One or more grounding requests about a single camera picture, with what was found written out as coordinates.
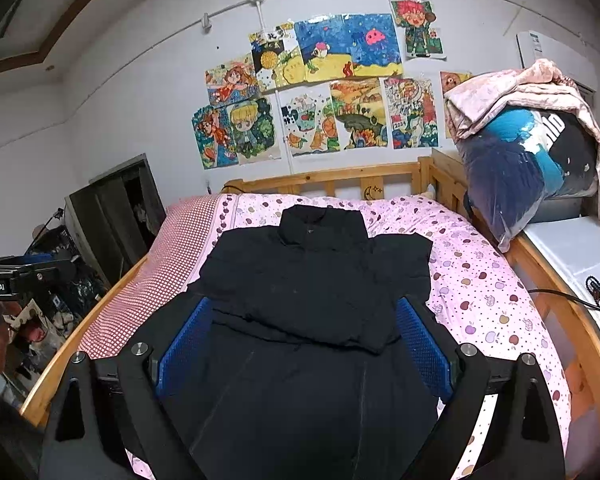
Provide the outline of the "orange landscape drawing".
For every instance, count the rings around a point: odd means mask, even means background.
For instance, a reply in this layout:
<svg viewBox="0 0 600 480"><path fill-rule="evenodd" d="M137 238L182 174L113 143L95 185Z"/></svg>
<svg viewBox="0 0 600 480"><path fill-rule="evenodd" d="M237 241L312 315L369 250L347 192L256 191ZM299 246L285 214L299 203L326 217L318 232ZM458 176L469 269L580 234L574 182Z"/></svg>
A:
<svg viewBox="0 0 600 480"><path fill-rule="evenodd" d="M332 81L329 91L345 150L388 146L385 100L378 78Z"/></svg>

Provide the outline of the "wooden bed frame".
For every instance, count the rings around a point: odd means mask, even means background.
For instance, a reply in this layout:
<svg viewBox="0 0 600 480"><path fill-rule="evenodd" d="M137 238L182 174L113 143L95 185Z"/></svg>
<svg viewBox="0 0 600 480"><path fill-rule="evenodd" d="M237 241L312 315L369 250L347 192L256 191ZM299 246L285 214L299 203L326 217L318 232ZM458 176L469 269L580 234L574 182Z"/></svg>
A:
<svg viewBox="0 0 600 480"><path fill-rule="evenodd" d="M276 190L283 194L298 194L307 185L320 184L328 196L336 194L336 187L342 181L357 180L366 200L379 200L384 196L386 177L412 177L412 189L422 192L433 186L442 205L458 214L466 214L462 198L466 191L466 178L462 163L454 156L440 150L422 156L417 162L399 162L379 166L353 167L334 170L321 170L293 174L292 176L270 177L258 180L234 179L227 181L222 191L237 193L264 192ZM596 408L600 423L600 332L588 317L582 304L570 300L574 289L559 275L556 268L542 255L528 235L520 234L512 241L506 259L516 266L521 274L528 276L532 285L539 287L540 298L535 307L545 316L556 315L560 326L565 330L576 352L576 362L581 367L571 372L568 380L570 391L577 396L574 416L583 415L589 408ZM55 354L50 364L33 386L20 408L20 414L31 424L42 427L50 412L50 401L55 395L66 365L79 347L88 328L97 320L102 310L117 296L129 282L140 273L147 259L132 266L125 276L114 284L76 328L67 342Z"/></svg>

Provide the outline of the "blond boy drawing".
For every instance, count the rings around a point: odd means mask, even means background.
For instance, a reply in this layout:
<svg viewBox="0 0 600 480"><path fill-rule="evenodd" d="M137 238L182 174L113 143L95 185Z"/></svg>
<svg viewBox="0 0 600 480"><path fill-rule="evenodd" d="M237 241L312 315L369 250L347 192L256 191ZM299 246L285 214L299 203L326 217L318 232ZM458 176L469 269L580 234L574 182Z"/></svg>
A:
<svg viewBox="0 0 600 480"><path fill-rule="evenodd" d="M227 116L239 165L280 159L277 130L269 98L261 96L230 105Z"/></svg>

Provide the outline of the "mermaid girl drawing upper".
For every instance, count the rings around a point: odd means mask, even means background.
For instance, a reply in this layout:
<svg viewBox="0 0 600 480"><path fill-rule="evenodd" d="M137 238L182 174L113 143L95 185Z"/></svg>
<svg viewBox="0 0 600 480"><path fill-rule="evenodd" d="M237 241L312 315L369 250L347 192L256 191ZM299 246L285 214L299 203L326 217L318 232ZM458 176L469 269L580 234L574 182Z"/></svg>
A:
<svg viewBox="0 0 600 480"><path fill-rule="evenodd" d="M259 85L250 53L204 72L209 104L223 107L256 98Z"/></svg>

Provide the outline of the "sun and stars drawing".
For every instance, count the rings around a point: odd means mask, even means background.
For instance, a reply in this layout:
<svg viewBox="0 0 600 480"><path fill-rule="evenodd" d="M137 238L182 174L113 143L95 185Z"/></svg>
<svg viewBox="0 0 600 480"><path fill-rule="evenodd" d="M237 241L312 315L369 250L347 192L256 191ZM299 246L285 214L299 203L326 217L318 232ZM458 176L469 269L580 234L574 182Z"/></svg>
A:
<svg viewBox="0 0 600 480"><path fill-rule="evenodd" d="M253 32L249 41L261 93L306 81L306 66L294 22L283 22L272 29Z"/></svg>

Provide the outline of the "colourful doodle drawing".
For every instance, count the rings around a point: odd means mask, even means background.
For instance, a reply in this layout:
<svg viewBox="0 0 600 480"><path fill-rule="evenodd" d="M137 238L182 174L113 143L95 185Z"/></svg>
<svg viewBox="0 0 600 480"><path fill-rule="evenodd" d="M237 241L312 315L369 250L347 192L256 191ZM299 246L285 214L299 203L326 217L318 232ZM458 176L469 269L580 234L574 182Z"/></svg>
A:
<svg viewBox="0 0 600 480"><path fill-rule="evenodd" d="M439 128L431 81L390 77L384 80L392 147L436 148Z"/></svg>

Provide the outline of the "pink apple print quilt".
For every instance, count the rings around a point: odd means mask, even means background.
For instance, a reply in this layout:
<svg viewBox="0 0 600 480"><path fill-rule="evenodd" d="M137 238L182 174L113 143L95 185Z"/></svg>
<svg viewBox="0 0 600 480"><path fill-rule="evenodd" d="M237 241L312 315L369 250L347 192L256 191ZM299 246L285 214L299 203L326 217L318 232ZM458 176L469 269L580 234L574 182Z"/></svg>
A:
<svg viewBox="0 0 600 480"><path fill-rule="evenodd" d="M94 359L115 356L141 322L197 278L212 244L229 229L276 226L294 205L335 207L362 214L371 236L420 234L432 241L427 302L453 335L494 358L536 357L553 402L560 438L568 439L570 395L562 363L527 289L468 221L424 196L336 200L284 194L193 197L166 217L146 262L117 292L80 342Z"/></svg>

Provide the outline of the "pink floral blanket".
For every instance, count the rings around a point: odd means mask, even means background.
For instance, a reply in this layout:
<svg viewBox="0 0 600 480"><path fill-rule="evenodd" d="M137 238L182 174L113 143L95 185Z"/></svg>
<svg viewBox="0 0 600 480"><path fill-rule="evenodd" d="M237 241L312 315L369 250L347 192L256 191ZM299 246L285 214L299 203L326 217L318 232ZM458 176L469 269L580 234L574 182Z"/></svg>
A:
<svg viewBox="0 0 600 480"><path fill-rule="evenodd" d="M444 106L452 122L451 134L460 143L478 133L506 106L566 112L580 122L598 144L595 171L600 219L600 126L576 83L555 62L540 58L525 70L500 70L472 77L445 92Z"/></svg>

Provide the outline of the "blue clothes in plastic bag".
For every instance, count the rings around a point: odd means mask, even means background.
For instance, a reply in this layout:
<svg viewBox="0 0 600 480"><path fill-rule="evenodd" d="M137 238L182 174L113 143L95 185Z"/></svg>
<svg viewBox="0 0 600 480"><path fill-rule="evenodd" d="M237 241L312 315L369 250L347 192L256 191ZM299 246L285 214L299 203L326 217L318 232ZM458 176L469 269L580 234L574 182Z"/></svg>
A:
<svg viewBox="0 0 600 480"><path fill-rule="evenodd" d="M598 143L573 114L508 106L456 147L501 252L528 223L567 218L598 191Z"/></svg>

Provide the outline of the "black puffer jacket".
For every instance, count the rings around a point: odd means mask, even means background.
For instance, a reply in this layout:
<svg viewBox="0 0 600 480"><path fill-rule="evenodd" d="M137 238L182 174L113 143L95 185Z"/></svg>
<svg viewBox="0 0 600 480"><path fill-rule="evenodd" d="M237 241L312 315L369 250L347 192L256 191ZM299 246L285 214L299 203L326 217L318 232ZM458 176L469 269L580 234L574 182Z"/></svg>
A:
<svg viewBox="0 0 600 480"><path fill-rule="evenodd" d="M430 241L297 205L225 232L174 299L212 301L198 366L161 400L209 479L396 479L437 418L396 325L430 295Z"/></svg>

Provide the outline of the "red hair girl drawing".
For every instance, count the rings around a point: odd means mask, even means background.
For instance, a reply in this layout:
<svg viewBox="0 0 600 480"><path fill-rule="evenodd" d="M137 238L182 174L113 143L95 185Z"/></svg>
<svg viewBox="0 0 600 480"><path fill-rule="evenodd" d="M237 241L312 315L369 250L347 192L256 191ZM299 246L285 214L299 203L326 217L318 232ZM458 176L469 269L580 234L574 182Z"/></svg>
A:
<svg viewBox="0 0 600 480"><path fill-rule="evenodd" d="M204 170L238 164L225 108L210 105L201 107L193 114L192 127Z"/></svg>

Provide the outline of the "blue sea yellow sand painting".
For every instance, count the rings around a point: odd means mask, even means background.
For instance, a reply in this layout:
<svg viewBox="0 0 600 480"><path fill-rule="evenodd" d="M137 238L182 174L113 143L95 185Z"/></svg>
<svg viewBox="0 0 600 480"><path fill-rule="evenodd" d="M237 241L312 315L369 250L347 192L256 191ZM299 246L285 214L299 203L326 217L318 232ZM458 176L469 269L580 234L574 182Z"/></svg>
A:
<svg viewBox="0 0 600 480"><path fill-rule="evenodd" d="M294 23L306 81L389 77L403 72L388 13L321 15Z"/></svg>

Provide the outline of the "white air conditioner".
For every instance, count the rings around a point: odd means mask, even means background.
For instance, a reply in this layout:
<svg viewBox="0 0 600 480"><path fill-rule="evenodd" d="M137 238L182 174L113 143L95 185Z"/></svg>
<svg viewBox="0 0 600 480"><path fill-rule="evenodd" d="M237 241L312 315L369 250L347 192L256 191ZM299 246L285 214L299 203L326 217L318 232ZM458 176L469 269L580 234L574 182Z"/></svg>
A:
<svg viewBox="0 0 600 480"><path fill-rule="evenodd" d="M516 43L523 68L528 68L540 58L553 61L565 76L574 81L585 102L590 107L595 106L597 74L593 63L584 55L534 30L517 32Z"/></svg>

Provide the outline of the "yellow bear drawing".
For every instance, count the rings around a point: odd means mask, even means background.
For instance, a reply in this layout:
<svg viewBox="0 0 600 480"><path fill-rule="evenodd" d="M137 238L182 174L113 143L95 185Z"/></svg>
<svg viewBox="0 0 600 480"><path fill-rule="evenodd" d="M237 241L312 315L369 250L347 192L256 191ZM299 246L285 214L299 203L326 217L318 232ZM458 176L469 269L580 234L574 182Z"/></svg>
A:
<svg viewBox="0 0 600 480"><path fill-rule="evenodd" d="M472 77L472 73L466 72L445 72L442 70L440 72L440 84L442 89L442 96L445 96L445 93L459 86L465 81L468 81ZM446 104L443 104L443 113L444 113L444 121L445 121L445 137L447 139L452 139L452 119L451 115L446 108Z"/></svg>

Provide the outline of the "dark doorway wardrobe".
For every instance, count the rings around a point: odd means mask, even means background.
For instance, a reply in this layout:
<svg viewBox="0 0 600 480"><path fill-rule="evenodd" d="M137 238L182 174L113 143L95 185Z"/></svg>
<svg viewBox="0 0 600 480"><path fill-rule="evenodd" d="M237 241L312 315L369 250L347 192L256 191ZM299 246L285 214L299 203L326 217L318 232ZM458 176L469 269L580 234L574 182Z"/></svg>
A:
<svg viewBox="0 0 600 480"><path fill-rule="evenodd" d="M144 258L166 210L148 158L137 155L65 198L65 224L84 261L106 287Z"/></svg>

